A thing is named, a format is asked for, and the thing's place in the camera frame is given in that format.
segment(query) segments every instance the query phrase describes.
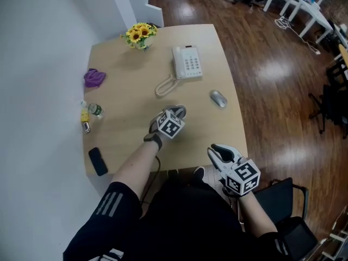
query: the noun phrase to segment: black and white cube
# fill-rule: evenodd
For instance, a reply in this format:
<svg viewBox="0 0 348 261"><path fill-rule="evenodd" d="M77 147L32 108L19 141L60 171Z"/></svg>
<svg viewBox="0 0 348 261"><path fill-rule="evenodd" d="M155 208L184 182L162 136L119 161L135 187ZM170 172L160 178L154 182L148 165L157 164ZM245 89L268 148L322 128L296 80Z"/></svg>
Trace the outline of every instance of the black and white cube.
<svg viewBox="0 0 348 261"><path fill-rule="evenodd" d="M161 117L157 118L157 125L160 132L172 139L181 131L185 123L172 112L166 110Z"/></svg>
<svg viewBox="0 0 348 261"><path fill-rule="evenodd" d="M250 159L227 172L226 185L235 193L244 195L258 186L260 175L259 168Z"/></svg>

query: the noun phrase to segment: black smartphone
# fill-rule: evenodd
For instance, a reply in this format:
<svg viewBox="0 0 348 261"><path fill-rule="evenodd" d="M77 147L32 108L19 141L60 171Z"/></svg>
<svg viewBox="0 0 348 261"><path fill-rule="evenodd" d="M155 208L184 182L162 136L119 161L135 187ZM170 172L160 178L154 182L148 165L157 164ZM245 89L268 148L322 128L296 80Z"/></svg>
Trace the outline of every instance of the black smartphone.
<svg viewBox="0 0 348 261"><path fill-rule="evenodd" d="M98 176L102 176L108 173L108 168L105 165L102 155L100 154L99 148L93 148L91 151L88 152L88 155Z"/></svg>

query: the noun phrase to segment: phone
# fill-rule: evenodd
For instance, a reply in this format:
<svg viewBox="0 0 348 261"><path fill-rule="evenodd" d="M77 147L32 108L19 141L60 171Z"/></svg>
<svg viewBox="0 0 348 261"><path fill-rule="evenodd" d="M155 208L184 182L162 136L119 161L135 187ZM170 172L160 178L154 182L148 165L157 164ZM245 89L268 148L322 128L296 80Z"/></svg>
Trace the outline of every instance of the phone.
<svg viewBox="0 0 348 261"><path fill-rule="evenodd" d="M88 152L88 155L98 176L103 176L104 174L108 173L108 168L105 165L102 155L100 154L99 148L93 148Z"/></svg>
<svg viewBox="0 0 348 261"><path fill-rule="evenodd" d="M185 47L173 47L173 60L175 67L175 75L170 75L168 79L157 85L154 90L155 95L158 98L164 97L169 94L178 85L179 81L185 79L200 79L202 78L202 69L200 57L198 56L197 47L185 46ZM160 92L159 89L167 85L172 85L165 91Z"/></svg>

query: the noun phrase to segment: flower bouquet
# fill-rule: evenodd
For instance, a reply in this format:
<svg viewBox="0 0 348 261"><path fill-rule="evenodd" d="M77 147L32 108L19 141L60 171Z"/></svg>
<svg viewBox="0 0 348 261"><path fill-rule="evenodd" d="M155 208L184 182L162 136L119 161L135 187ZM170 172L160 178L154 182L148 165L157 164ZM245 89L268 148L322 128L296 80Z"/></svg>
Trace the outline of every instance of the flower bouquet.
<svg viewBox="0 0 348 261"><path fill-rule="evenodd" d="M157 27L148 23L138 23L133 25L120 38L124 39L130 47L137 49L148 49L153 43L153 36L157 34Z"/></svg>

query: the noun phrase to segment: small can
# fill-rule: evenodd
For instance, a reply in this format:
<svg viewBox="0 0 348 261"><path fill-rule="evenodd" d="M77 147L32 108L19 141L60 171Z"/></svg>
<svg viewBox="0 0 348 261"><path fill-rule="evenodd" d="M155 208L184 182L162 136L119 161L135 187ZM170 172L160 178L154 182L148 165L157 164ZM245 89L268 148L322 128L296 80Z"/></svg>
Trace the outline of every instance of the small can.
<svg viewBox="0 0 348 261"><path fill-rule="evenodd" d="M89 133L91 131L91 128L89 127L88 122L83 123L83 128L85 129L86 133Z"/></svg>

